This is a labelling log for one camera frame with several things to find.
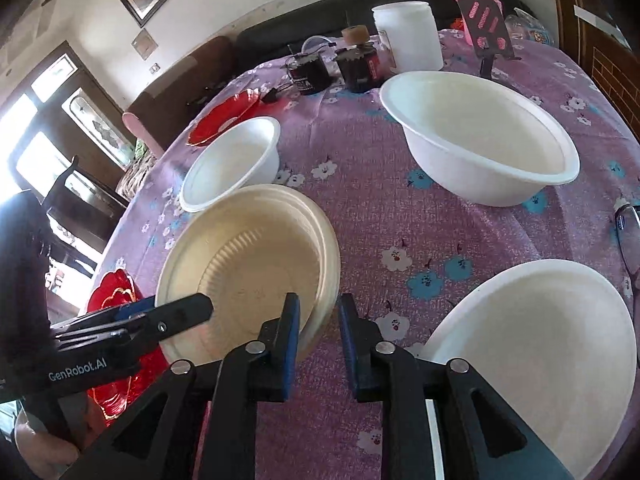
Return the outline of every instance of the pink cushion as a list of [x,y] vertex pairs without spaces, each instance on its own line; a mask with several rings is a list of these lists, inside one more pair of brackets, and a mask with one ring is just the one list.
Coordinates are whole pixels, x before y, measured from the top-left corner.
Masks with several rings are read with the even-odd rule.
[[140,119],[136,115],[131,112],[124,112],[122,114],[122,122],[132,134],[148,146],[149,151],[151,151],[156,158],[160,158],[164,155],[164,150],[160,144],[158,144],[158,142],[146,130],[145,125],[140,122]]

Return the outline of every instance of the eyeglasses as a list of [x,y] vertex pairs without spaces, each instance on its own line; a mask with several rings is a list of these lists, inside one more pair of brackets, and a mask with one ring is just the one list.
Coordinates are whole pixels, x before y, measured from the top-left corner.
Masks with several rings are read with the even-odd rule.
[[[640,298],[638,278],[640,277],[640,206],[625,204],[616,211],[616,234],[618,245],[625,263],[626,272],[631,280],[631,292],[633,305],[631,307],[631,321],[636,328],[636,300]],[[636,362],[640,368],[640,358],[636,356]]]

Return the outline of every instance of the red plate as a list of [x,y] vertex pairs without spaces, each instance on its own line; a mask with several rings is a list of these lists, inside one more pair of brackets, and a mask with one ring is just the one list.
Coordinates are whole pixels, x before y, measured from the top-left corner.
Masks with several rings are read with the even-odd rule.
[[[139,300],[142,300],[139,288],[124,270],[118,269],[104,275],[100,286],[94,290],[89,299],[87,312]],[[140,367],[140,371],[132,377],[91,388],[88,391],[89,396],[102,409],[107,426],[167,369],[168,363],[158,347],[140,358]]]
[[230,127],[244,120],[244,115],[260,100],[260,91],[247,89],[219,104],[191,131],[189,146],[207,146]]

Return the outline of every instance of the purple tablecloth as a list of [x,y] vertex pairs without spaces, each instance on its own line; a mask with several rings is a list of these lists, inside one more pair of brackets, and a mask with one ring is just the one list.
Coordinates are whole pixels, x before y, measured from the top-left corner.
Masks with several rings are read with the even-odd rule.
[[[461,33],[440,36],[445,70],[478,72]],[[581,164],[573,183],[547,187],[516,207],[470,204],[433,183],[412,159],[377,91],[351,94],[341,83],[313,96],[292,90],[274,114],[282,124],[278,182],[309,196],[332,222],[342,257],[340,290],[355,295],[360,313],[376,319],[385,338],[413,351],[476,286],[529,260],[587,264],[630,304],[613,213],[623,199],[640,202],[640,146],[564,53],[527,41],[514,47],[522,59],[497,59],[494,77],[558,119]],[[276,60],[241,75],[200,117],[241,89],[279,84],[286,78],[281,65]],[[195,124],[131,202],[98,277],[126,267],[144,294],[155,293],[162,264],[190,217],[177,194],[201,151],[185,144]],[[638,411],[636,391],[620,434],[590,478],[600,477]],[[380,478],[380,413],[379,405],[351,399],[332,320],[316,350],[298,365],[292,399],[258,409],[257,478]]]

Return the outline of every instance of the large white bowl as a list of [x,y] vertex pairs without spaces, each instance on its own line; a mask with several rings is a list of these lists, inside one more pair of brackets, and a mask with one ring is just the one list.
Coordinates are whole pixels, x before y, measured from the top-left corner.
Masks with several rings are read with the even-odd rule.
[[407,72],[380,99],[404,129],[418,165],[450,192],[513,206],[545,186],[571,182],[580,161],[562,126],[498,83],[451,72]]
[[625,302],[602,275],[567,260],[529,262],[484,282],[419,356],[466,359],[576,480],[612,443],[636,376]]
[[242,186],[270,184],[278,173],[280,123],[256,117],[236,124],[196,159],[180,190],[180,205],[196,213]]
[[286,186],[242,188],[195,218],[162,268],[156,305],[201,292],[214,309],[209,322],[162,341],[162,352],[169,362],[222,359],[255,339],[296,292],[302,359],[331,316],[339,283],[338,241],[311,199]]

